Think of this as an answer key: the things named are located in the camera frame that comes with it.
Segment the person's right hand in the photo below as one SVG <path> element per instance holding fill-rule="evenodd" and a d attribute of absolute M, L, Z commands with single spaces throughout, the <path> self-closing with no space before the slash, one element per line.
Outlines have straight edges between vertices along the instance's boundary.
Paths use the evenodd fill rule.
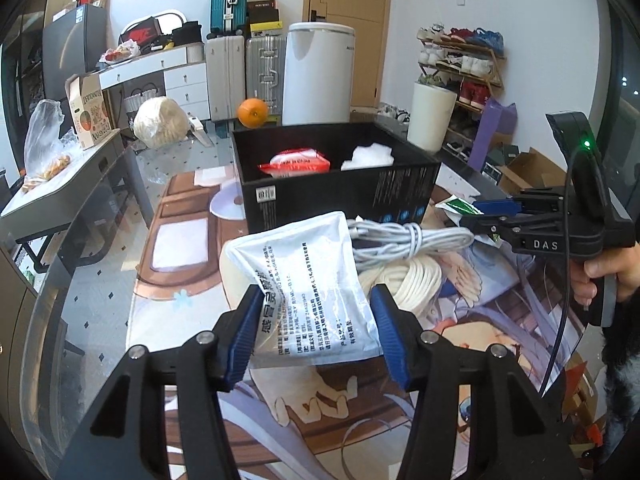
<path fill-rule="evenodd" d="M 583 307 L 589 307 L 598 294 L 597 278 L 614 276 L 617 282 L 617 301 L 630 298 L 640 286 L 640 248 L 608 249 L 596 258 L 570 263 L 570 286 L 574 299 Z"/>

